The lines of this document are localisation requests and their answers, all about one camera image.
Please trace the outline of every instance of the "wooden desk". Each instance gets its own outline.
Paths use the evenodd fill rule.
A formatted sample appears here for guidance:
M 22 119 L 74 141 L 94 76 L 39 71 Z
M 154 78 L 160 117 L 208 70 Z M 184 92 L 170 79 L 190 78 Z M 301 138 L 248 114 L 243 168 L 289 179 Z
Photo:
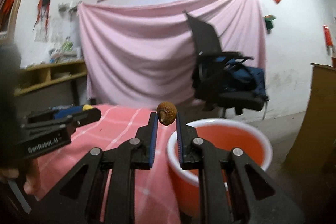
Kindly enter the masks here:
M 336 139 L 336 68 L 311 65 L 314 67 L 306 115 L 285 161 L 292 174 L 320 174 L 331 160 Z

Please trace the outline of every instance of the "chair backrest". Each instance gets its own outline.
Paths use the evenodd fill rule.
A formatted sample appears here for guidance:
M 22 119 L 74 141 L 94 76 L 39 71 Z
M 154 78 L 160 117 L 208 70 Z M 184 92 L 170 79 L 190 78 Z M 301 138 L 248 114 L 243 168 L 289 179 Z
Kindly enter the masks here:
M 193 32 L 196 55 L 216 55 L 222 53 L 221 43 L 213 26 L 192 17 L 188 13 L 186 15 Z

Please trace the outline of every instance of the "human hand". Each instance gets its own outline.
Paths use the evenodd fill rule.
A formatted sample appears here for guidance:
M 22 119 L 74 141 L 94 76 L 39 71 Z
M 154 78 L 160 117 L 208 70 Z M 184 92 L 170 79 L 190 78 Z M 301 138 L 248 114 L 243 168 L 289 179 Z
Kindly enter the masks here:
M 0 169 L 0 181 L 7 183 L 7 179 L 16 179 L 19 176 L 18 169 Z M 28 195 L 36 194 L 40 188 L 40 170 L 37 160 L 32 160 L 29 164 L 24 190 Z

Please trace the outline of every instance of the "pink tablecloth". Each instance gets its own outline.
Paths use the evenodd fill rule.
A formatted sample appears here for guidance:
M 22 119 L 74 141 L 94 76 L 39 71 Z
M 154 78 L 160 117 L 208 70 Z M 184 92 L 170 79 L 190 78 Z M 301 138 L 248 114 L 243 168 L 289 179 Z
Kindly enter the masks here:
M 131 109 L 100 105 L 101 119 L 77 129 L 72 143 L 38 159 L 41 171 L 42 198 L 93 147 L 109 150 L 135 136 L 148 123 L 149 109 Z M 175 123 L 159 123 L 155 161 L 150 171 L 137 170 L 135 175 L 135 218 L 142 223 L 180 223 L 175 193 L 168 175 L 166 144 L 175 131 Z

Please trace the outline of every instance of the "wooden shelf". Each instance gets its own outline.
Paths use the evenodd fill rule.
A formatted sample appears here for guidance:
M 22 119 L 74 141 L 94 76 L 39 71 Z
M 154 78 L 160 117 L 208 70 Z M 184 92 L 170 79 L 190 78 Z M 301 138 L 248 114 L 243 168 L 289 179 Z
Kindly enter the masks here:
M 57 73 L 65 72 L 68 72 L 71 75 L 56 78 Z M 56 64 L 42 64 L 22 69 L 20 70 L 20 86 L 24 85 L 25 87 L 17 89 L 15 91 L 15 96 L 39 90 L 50 85 L 74 80 L 86 75 L 87 70 L 83 60 Z

